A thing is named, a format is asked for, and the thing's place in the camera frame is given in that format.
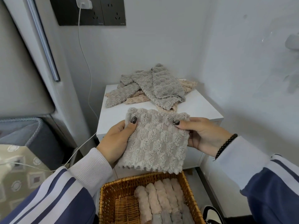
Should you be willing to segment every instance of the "power outlet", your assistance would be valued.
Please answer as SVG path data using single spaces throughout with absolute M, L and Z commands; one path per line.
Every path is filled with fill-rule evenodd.
M 126 15 L 123 0 L 101 0 L 106 26 L 125 26 Z
M 76 0 L 50 0 L 57 22 L 60 26 L 77 26 L 79 8 Z M 104 25 L 101 0 L 91 0 L 92 9 L 82 9 L 80 25 Z

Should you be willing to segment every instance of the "ribbed cuff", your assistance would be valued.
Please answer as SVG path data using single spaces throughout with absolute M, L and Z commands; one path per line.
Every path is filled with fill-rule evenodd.
M 241 136 L 220 154 L 219 163 L 227 176 L 244 189 L 253 175 L 259 173 L 270 161 L 270 157 Z
M 95 192 L 113 174 L 110 164 L 96 148 L 92 148 L 68 171 L 88 190 L 91 196 L 94 196 Z

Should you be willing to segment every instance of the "black beaded bracelet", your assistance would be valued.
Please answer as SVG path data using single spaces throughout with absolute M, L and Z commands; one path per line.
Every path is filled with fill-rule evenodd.
M 234 139 L 236 139 L 237 136 L 238 136 L 238 135 L 237 135 L 236 133 L 234 133 L 234 135 L 231 136 L 230 139 L 228 139 L 228 140 L 226 141 L 226 143 L 223 144 L 223 146 L 221 146 L 221 148 L 218 150 L 218 152 L 217 152 L 217 154 L 216 154 L 216 156 L 215 156 L 215 159 L 217 159 L 217 158 L 220 156 L 220 154 L 226 149 L 226 147 L 228 147 L 228 145 L 229 145 Z

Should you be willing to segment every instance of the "wicker basket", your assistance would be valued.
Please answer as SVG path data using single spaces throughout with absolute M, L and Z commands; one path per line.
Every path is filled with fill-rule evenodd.
M 106 183 L 101 188 L 100 223 L 140 224 L 138 200 L 134 197 L 136 187 L 139 185 L 146 186 L 165 178 L 178 179 L 195 223 L 205 224 L 184 172 L 178 175 L 152 172 Z

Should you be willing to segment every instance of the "blue and white jacket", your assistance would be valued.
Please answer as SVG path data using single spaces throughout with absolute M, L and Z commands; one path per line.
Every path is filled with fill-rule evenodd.
M 256 222 L 299 223 L 299 167 L 275 154 L 271 158 L 237 137 L 216 160 L 248 198 Z M 93 148 L 69 168 L 59 168 L 0 224 L 89 224 L 92 196 L 112 176 L 103 155 Z

